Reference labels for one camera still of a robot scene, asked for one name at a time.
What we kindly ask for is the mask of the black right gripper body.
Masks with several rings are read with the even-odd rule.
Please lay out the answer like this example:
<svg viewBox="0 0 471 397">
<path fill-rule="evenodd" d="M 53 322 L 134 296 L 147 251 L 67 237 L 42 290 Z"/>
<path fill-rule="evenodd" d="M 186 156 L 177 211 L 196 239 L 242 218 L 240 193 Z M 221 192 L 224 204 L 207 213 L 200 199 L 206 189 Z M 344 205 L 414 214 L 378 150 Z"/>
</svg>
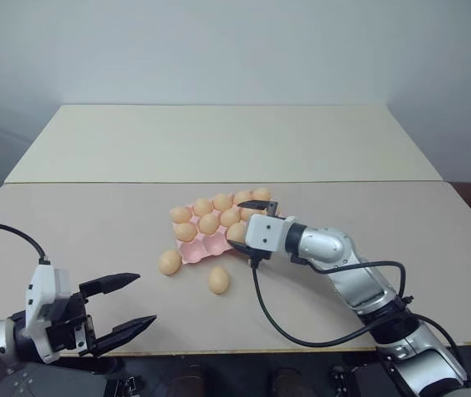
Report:
<svg viewBox="0 0 471 397">
<path fill-rule="evenodd" d="M 252 260 L 269 259 L 281 248 L 281 219 L 277 215 L 277 202 L 268 201 L 267 211 L 252 214 L 247 222 L 245 244 L 256 251 Z"/>
</svg>

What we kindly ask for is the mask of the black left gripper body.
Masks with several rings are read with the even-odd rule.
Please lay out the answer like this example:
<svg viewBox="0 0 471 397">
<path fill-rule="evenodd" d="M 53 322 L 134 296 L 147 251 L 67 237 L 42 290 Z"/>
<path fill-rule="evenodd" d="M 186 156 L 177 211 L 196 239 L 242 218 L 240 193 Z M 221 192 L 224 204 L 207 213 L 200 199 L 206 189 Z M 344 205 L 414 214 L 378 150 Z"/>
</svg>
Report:
<svg viewBox="0 0 471 397">
<path fill-rule="evenodd" d="M 94 353 L 96 337 L 92 318 L 86 312 L 87 303 L 81 292 L 71 295 L 61 317 L 46 329 L 53 352 L 77 351 L 80 356 Z"/>
</svg>

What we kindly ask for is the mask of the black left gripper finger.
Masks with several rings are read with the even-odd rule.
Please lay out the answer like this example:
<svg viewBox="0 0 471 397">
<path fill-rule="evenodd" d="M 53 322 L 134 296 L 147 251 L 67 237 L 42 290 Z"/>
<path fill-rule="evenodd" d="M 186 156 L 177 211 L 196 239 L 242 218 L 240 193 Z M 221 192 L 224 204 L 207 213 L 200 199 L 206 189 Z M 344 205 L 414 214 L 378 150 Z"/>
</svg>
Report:
<svg viewBox="0 0 471 397">
<path fill-rule="evenodd" d="M 85 297 L 91 297 L 96 294 L 109 294 L 121 289 L 141 276 L 136 273 L 118 273 L 106 275 L 95 280 L 90 280 L 79 285 L 79 292 Z"/>
<path fill-rule="evenodd" d="M 150 315 L 135 318 L 114 327 L 109 334 L 94 340 L 93 356 L 102 356 L 107 352 L 129 343 L 132 339 L 144 332 L 156 319 L 156 315 Z"/>
</svg>

